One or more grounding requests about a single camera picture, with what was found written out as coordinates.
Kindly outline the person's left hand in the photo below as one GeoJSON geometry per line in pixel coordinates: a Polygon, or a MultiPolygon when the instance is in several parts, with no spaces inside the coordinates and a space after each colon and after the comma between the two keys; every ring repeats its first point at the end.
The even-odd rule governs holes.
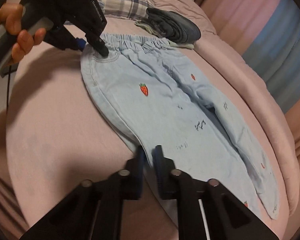
{"type": "Polygon", "coordinates": [[[8,65],[19,63],[33,46],[43,42],[46,29],[39,28],[34,35],[21,29],[23,6],[17,3],[4,3],[0,8],[0,25],[3,24],[8,33],[17,37],[12,47],[11,60],[8,65]]]}

